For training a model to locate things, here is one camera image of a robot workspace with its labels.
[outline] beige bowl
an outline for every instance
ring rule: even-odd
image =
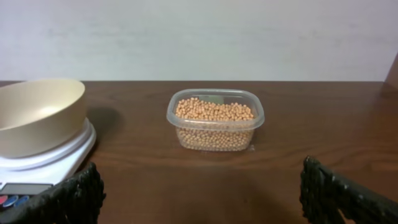
[[[85,86],[68,79],[0,88],[0,157],[47,151],[71,138],[86,117]]]

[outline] clear plastic container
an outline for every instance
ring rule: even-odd
[[[190,98],[198,98],[216,105],[246,105],[254,117],[247,121],[179,118],[176,115],[179,101]],[[178,139],[183,147],[203,151],[241,151],[249,146],[254,130],[264,123],[264,110],[259,98],[247,91],[188,89],[174,94],[167,108],[167,120],[176,127]]]

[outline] white wall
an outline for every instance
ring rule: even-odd
[[[0,80],[383,81],[398,0],[0,0]]]

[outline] white digital scale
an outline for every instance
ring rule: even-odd
[[[36,195],[72,176],[95,140],[86,119],[79,133],[56,148],[17,159],[0,157],[0,195]]]

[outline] table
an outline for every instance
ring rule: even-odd
[[[398,91],[378,82],[86,82],[98,133],[89,160],[108,197],[99,223],[307,223],[302,161],[398,201]],[[257,95],[265,123],[253,151],[198,152],[166,120],[186,88]]]

